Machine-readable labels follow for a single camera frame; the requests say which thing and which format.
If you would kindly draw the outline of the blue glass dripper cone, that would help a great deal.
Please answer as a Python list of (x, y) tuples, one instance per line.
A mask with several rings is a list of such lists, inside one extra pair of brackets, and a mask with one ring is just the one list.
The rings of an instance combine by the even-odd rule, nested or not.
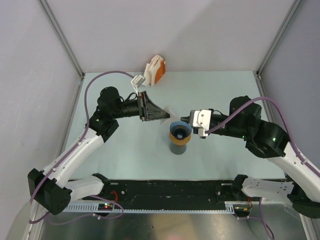
[(178, 140), (189, 137), (192, 133), (192, 127), (184, 121), (175, 121), (170, 124), (169, 131), (172, 136)]

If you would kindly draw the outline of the single white paper filter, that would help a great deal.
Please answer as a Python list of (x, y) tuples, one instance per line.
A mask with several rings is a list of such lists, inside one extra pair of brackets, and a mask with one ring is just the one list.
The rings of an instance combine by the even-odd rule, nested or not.
[(180, 117), (171, 110), (169, 105), (165, 106), (163, 110), (166, 111), (170, 115), (170, 117), (160, 120), (161, 125), (170, 125), (173, 122), (180, 121)]

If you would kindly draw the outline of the white paper coffee filters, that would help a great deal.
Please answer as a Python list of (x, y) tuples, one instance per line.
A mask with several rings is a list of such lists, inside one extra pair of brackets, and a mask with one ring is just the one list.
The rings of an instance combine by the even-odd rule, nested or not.
[(150, 63), (146, 64), (144, 74), (143, 74), (143, 76), (145, 77), (145, 81), (143, 83), (144, 86), (148, 86), (148, 85), (150, 85), (151, 87), (154, 86), (152, 83), (152, 81), (153, 81), (153, 66), (158, 58), (163, 58), (163, 57), (161, 57), (160, 55), (157, 54), (156, 56), (154, 56), (151, 59)]

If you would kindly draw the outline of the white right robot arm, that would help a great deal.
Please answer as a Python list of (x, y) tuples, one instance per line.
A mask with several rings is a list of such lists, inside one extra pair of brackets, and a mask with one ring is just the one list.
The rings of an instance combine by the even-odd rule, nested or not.
[(283, 202), (298, 213), (320, 217), (320, 171), (298, 150), (288, 128), (261, 119), (261, 98), (239, 96), (231, 100), (229, 115), (213, 109), (191, 110), (181, 121), (204, 139), (210, 134), (243, 139), (253, 155), (267, 159), (283, 170), (289, 182), (263, 180), (239, 174), (231, 184), (232, 197), (266, 198)]

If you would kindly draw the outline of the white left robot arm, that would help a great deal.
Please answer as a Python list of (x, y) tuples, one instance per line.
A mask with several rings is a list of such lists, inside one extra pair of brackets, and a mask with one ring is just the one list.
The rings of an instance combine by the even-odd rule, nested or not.
[(97, 196), (107, 199), (111, 194), (110, 180), (100, 173), (71, 181), (84, 160), (103, 145), (119, 127), (118, 119), (138, 116), (143, 122), (165, 120), (170, 114), (154, 104), (146, 91), (134, 99), (123, 99), (115, 87), (100, 92), (97, 107), (83, 134), (62, 155), (43, 170), (32, 169), (27, 178), (31, 198), (52, 215), (60, 214), (70, 202)]

